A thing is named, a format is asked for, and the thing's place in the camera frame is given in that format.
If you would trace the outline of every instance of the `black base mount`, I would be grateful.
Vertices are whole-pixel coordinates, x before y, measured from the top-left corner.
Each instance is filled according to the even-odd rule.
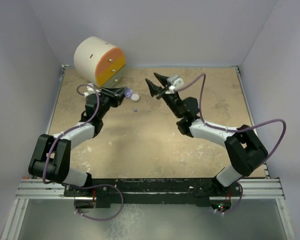
[[[240,196],[239,185],[236,182],[222,189],[214,178],[93,178],[91,184],[110,184],[117,187],[125,204],[190,204],[210,207],[210,198],[222,197],[219,202],[223,202],[229,191],[233,197]],[[92,197],[93,191],[70,188],[65,189],[64,196]],[[96,208],[110,208],[111,204],[120,203],[121,198],[115,189],[96,188]]]

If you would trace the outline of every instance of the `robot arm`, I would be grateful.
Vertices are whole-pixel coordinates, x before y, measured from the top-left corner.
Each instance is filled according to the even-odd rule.
[[[94,92],[93,94],[87,94],[85,111],[81,114],[77,129],[64,135],[61,132],[54,135],[42,134],[39,136],[28,167],[29,174],[37,177],[43,176],[47,154],[55,139],[59,135],[63,135],[53,149],[54,156],[51,156],[49,159],[46,178],[59,184],[79,187],[89,186],[92,179],[91,174],[70,167],[71,150],[100,133],[103,127],[103,117],[111,107],[117,108],[121,105],[125,98],[124,93],[126,89],[126,87],[101,88],[98,91],[100,104],[97,114],[89,123],[84,124],[93,116],[97,107],[96,94]]]
[[[178,75],[167,77],[154,73],[154,76],[163,87],[156,86],[149,79],[145,79],[150,94],[152,97],[156,96],[157,99],[162,98],[174,115],[178,119],[181,119],[176,123],[181,134],[191,138],[206,139],[226,148],[231,165],[224,168],[214,177],[215,183],[219,188],[226,188],[236,180],[248,177],[264,162],[268,156],[268,152],[253,130],[233,133],[214,129],[206,123],[226,130],[241,130],[248,126],[243,125],[237,128],[207,121],[204,123],[198,116],[200,110],[197,99],[187,97],[182,100],[178,92],[176,92],[184,83]]]

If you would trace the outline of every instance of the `gray wall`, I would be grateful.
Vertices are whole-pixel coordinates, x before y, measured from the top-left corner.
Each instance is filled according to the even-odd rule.
[[[256,123],[283,118],[287,132],[268,161],[280,177],[300,239],[300,0],[279,0],[242,65],[242,81]],[[258,132],[272,148],[281,125]]]
[[[61,65],[27,0],[0,0],[0,235],[56,99]]]
[[[277,0],[29,0],[56,56],[97,36],[133,66],[243,62]]]

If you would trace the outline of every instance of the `beige textured surface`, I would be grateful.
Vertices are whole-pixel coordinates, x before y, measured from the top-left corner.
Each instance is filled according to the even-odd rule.
[[[204,117],[229,127],[251,125],[234,68],[128,68],[117,86],[132,88],[140,101],[125,99],[119,108],[110,109],[103,118],[101,133],[71,152],[72,167],[94,178],[195,178],[214,177],[230,164],[225,148],[179,133],[177,118],[164,101],[150,96],[145,78],[159,83],[153,72],[179,74],[186,84],[206,73]],[[50,134],[64,131],[80,120],[85,98],[76,93],[76,88],[82,83],[87,81],[76,70],[66,71]],[[199,99],[200,87],[201,81],[181,92],[181,98]],[[262,166],[251,175],[264,176]]]

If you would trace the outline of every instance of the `white bottle cap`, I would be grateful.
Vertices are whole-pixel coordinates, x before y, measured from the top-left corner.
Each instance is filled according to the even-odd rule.
[[[140,100],[140,96],[138,94],[134,93],[131,95],[131,100],[133,102],[138,102]]]

